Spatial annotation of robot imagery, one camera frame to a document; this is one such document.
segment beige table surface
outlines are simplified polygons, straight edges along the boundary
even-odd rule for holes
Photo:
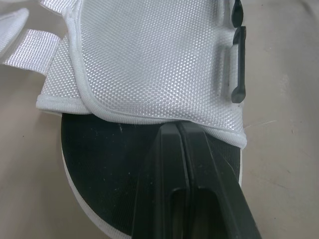
[[[243,5],[242,188],[264,239],[318,238],[319,1]],[[34,3],[11,9],[21,6],[30,9],[27,27],[63,36],[59,17]],[[0,66],[0,239],[105,239],[67,183],[61,118],[35,108],[43,82],[42,75]]]

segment white nylon strap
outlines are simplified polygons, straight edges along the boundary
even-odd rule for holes
[[[60,43],[53,33],[24,30],[1,59],[1,63],[46,75]]]
[[[62,10],[75,5],[77,0],[41,0],[40,4],[58,14],[62,14]]]

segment white fabric pad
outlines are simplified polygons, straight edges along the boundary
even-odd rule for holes
[[[56,53],[36,107],[47,112],[90,114],[77,89],[66,36]]]
[[[121,123],[189,120],[244,148],[242,105],[230,99],[233,2],[79,1],[64,11],[69,52],[65,38],[37,107]]]

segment black plastic bracket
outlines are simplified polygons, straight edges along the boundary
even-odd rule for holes
[[[244,10],[240,0],[235,0],[233,11],[231,14],[231,21],[234,28],[238,28],[243,24]]]
[[[164,124],[140,172],[132,239],[260,239],[230,164],[196,124]]]
[[[245,87],[245,48],[246,48],[246,27],[241,26],[235,32],[233,44],[238,44],[238,84],[231,94],[231,101],[239,104],[246,97]]]

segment black plastic clip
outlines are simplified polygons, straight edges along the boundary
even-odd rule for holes
[[[231,21],[233,23],[234,28],[238,28],[241,26],[244,20],[244,10],[243,5],[240,0],[235,0],[235,4],[233,7],[233,11],[231,14]]]
[[[235,32],[233,44],[238,44],[238,85],[231,94],[232,103],[239,104],[246,97],[245,87],[245,41],[246,27],[241,26]]]

